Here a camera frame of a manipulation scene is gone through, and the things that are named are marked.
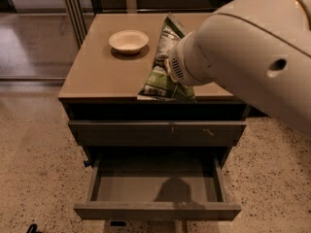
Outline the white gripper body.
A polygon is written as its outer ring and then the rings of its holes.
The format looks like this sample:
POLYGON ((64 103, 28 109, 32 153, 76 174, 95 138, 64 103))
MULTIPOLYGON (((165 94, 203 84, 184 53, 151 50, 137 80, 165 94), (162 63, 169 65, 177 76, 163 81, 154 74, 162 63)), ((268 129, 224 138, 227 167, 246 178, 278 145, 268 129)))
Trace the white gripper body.
POLYGON ((204 56, 194 31, 173 46, 166 64, 172 79, 185 86, 211 83, 213 79, 208 74, 210 67, 211 63, 204 56))

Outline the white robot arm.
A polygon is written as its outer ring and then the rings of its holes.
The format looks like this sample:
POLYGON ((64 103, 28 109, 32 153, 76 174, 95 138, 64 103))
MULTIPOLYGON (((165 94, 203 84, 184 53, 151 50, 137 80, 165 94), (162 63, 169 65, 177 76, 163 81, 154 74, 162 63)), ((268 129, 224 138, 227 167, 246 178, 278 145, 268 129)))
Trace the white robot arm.
POLYGON ((179 41, 165 65, 182 85, 214 82, 311 136, 311 0, 234 0, 179 41))

